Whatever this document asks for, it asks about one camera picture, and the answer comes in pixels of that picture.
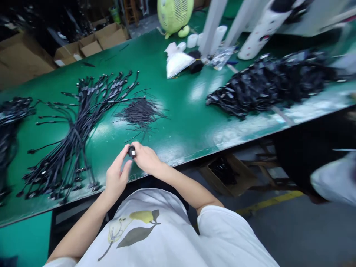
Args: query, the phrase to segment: yellow floor line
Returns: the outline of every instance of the yellow floor line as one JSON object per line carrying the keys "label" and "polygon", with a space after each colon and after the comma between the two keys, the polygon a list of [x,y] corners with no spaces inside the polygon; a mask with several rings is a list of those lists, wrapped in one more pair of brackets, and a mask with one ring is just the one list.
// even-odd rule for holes
{"label": "yellow floor line", "polygon": [[262,201],[260,203],[257,203],[257,204],[254,204],[252,206],[249,206],[247,208],[244,208],[244,209],[241,209],[241,210],[236,210],[235,212],[241,216],[243,215],[249,215],[251,214],[252,212],[256,212],[260,209],[263,209],[263,208],[266,208],[266,207],[269,207],[269,206],[273,206],[275,204],[279,204],[283,201],[286,201],[286,200],[291,200],[293,198],[296,198],[296,197],[300,197],[300,196],[303,196],[304,194],[300,191],[292,191],[290,193],[286,193],[284,195],[281,195],[281,196],[278,196],[278,197],[274,197],[274,198],[270,198],[266,201]]}

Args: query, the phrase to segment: forearm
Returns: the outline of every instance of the forearm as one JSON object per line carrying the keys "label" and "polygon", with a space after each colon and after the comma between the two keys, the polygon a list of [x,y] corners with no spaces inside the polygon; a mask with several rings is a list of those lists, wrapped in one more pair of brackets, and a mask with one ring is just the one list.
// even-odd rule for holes
{"label": "forearm", "polygon": [[198,215],[202,208],[208,205],[224,207],[204,186],[167,164],[158,168],[153,176],[173,186],[182,198],[197,210]]}
{"label": "forearm", "polygon": [[77,261],[84,255],[97,236],[104,217],[114,203],[107,201],[105,191],[89,207],[77,223],[57,245],[47,263],[61,257],[70,257]]}

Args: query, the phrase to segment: white sleeve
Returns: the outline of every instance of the white sleeve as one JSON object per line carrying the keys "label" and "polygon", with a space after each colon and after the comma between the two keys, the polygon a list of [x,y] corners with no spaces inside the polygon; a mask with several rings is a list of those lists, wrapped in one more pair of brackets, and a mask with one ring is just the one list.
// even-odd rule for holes
{"label": "white sleeve", "polygon": [[248,222],[237,213],[218,206],[206,206],[197,220],[201,239],[226,264],[231,263],[230,259],[239,266],[278,266]]}
{"label": "white sleeve", "polygon": [[55,259],[45,264],[43,267],[74,267],[76,264],[77,262],[74,259],[66,257]]}

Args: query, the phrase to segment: green workbench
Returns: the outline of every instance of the green workbench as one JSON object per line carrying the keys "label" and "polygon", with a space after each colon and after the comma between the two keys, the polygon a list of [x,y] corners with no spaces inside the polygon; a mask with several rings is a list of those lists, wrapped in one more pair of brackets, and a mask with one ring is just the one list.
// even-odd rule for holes
{"label": "green workbench", "polygon": [[[236,11],[232,12],[232,8],[227,7],[226,10],[226,16],[235,16]],[[203,12],[194,13],[189,24],[194,30],[201,32],[205,18],[206,14]],[[221,24],[229,26],[231,22],[223,19]],[[243,35],[240,43],[243,43],[245,38],[246,35]],[[205,105],[207,94],[223,86],[232,76],[233,72],[228,67],[216,71],[206,66],[200,73],[194,75],[183,73],[177,79],[166,79],[167,56],[164,50],[170,42],[174,41],[179,43],[182,40],[177,36],[165,40],[158,30],[153,30],[117,47],[11,88],[0,95],[0,100],[8,100],[14,96],[30,96],[45,102],[73,103],[73,98],[64,96],[60,92],[76,93],[75,84],[78,78],[86,76],[98,78],[103,73],[119,71],[128,73],[132,70],[133,76],[129,79],[131,84],[135,72],[139,70],[140,85],[132,93],[151,88],[149,92],[157,97],[161,107],[169,109],[164,111],[169,119],[158,120],[153,127],[159,130],[150,135],[149,140],[145,138],[143,144],[152,147],[162,161],[172,166],[240,145],[352,105],[347,94],[353,90],[356,83],[348,82],[330,85],[325,92],[308,99],[303,105],[294,106],[289,110],[275,107],[269,113],[249,115],[246,120],[240,121],[226,115],[216,106]],[[282,56],[298,49],[299,47],[288,47],[283,51],[280,49],[274,51],[278,56]],[[271,51],[270,46],[261,53],[268,51]],[[83,62],[93,64],[95,67],[85,66]],[[240,62],[237,68],[241,70],[251,62]],[[136,135],[135,132],[126,130],[130,128],[126,123],[112,123],[116,121],[116,118],[112,117],[115,109],[116,107],[106,113],[87,142],[86,153],[89,164],[92,165],[96,180],[103,185],[100,191],[105,188],[106,170],[125,141]],[[27,154],[27,150],[56,142],[67,134],[66,124],[35,125],[38,121],[37,116],[54,114],[55,112],[46,105],[38,104],[37,115],[27,118],[20,127],[17,135],[18,153],[8,169],[8,183],[12,193],[7,197],[6,205],[0,208],[0,226],[58,207],[58,201],[49,200],[46,195],[29,200],[25,200],[23,196],[15,197],[24,186],[22,177],[27,173],[27,168],[36,165],[53,147],[45,148],[34,155]],[[142,136],[138,136],[134,140],[141,141],[141,139]],[[135,165],[129,180],[133,181],[145,175],[146,173]],[[88,180],[85,179],[83,183],[85,185],[83,189],[70,194],[69,202],[92,194],[86,189]]]}

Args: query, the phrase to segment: white t-shirt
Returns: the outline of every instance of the white t-shirt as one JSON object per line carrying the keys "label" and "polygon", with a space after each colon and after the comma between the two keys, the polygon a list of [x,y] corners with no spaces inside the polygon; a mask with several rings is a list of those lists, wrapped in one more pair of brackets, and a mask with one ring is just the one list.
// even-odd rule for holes
{"label": "white t-shirt", "polygon": [[59,258],[45,267],[278,266],[245,219],[217,206],[198,217],[200,235],[183,203],[161,189],[141,189],[118,208],[82,259]]}
{"label": "white t-shirt", "polygon": [[310,182],[326,200],[356,206],[356,152],[320,167]]}

